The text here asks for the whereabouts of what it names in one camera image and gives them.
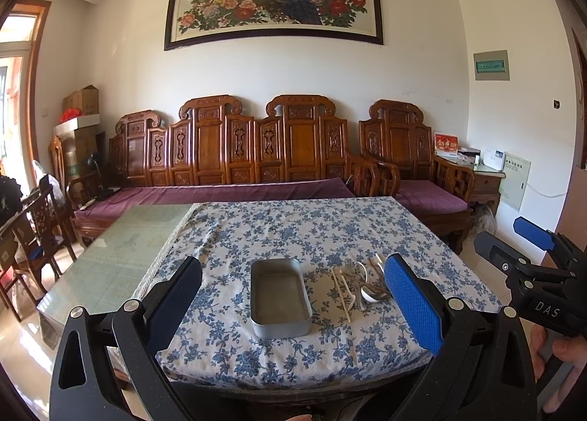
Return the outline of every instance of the metal tray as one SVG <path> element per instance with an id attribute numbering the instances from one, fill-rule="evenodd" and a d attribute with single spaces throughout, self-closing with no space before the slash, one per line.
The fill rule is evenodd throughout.
<path id="1" fill-rule="evenodd" d="M 312 307 L 297 260 L 252 263 L 251 322 L 259 338 L 289 338 L 310 331 Z"/>

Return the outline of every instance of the white wall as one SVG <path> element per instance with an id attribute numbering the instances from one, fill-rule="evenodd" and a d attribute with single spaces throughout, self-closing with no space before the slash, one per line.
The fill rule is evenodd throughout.
<path id="1" fill-rule="evenodd" d="M 34 88 L 34 117 L 39 160 L 51 170 L 48 147 L 59 124 L 63 98 L 78 90 L 77 74 L 84 19 L 90 4 L 81 0 L 51 1 L 40 42 Z"/>
<path id="2" fill-rule="evenodd" d="M 187 100 L 230 94 L 265 116 L 280 94 L 321 94 L 350 122 L 381 98 L 415 103 L 434 130 L 466 136 L 468 77 L 459 0 L 382 0 L 385 46 L 329 38 L 233 39 L 163 51 L 168 0 L 107 0 L 91 9 L 78 86 L 101 91 L 111 136 L 126 113 L 177 120 Z"/>
<path id="3" fill-rule="evenodd" d="M 501 202 L 497 223 L 499 232 L 540 262 L 544 253 L 516 235 L 512 224 L 524 216 L 554 230 L 565 201 L 560 194 L 569 185 L 577 106 L 565 28 L 555 0 L 460 1 L 469 58 L 467 142 L 531 161 L 520 211 Z M 473 53 L 495 50 L 508 51 L 511 81 L 475 81 Z"/>

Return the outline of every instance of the blue floral tablecloth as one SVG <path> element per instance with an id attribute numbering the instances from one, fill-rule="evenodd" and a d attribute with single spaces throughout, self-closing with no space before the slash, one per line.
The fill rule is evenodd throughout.
<path id="1" fill-rule="evenodd" d="M 496 312 L 495 295 L 395 199 L 209 202 L 193 213 L 134 297 L 168 279 L 186 256 L 203 266 L 202 286 L 169 348 L 157 359 L 171 379 L 227 391 L 320 389 L 397 376 L 429 360 L 393 301 L 351 310 L 348 324 L 328 272 L 345 261 L 398 252 L 445 297 Z M 251 263 L 293 257 L 313 309 L 310 333 L 261 340 L 249 320 Z"/>

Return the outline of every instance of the fork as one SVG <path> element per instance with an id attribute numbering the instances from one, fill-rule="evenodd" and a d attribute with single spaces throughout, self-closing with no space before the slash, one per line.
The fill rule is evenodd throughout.
<path id="1" fill-rule="evenodd" d="M 348 275 L 350 278 L 350 285 L 353 288 L 354 296 L 356 297 L 356 302 L 357 302 L 357 305 L 359 306 L 359 310 L 361 310 L 362 312 L 365 312 L 365 310 L 367 310 L 367 306 L 365 305 L 365 301 L 363 300 L 363 297 L 361 295 L 359 285 L 357 284 L 356 280 L 354 280 L 354 278 L 352 278 L 352 276 L 356 274 L 356 272 L 354 270 L 354 265 L 347 261 L 342 266 L 342 271 L 344 274 Z"/>

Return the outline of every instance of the electrical panel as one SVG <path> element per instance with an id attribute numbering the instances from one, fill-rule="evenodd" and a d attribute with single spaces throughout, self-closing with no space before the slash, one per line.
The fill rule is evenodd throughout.
<path id="1" fill-rule="evenodd" d="M 506 173 L 506 177 L 501 180 L 500 184 L 501 200 L 519 211 L 528 184 L 530 161 L 506 153 L 504 173 Z"/>

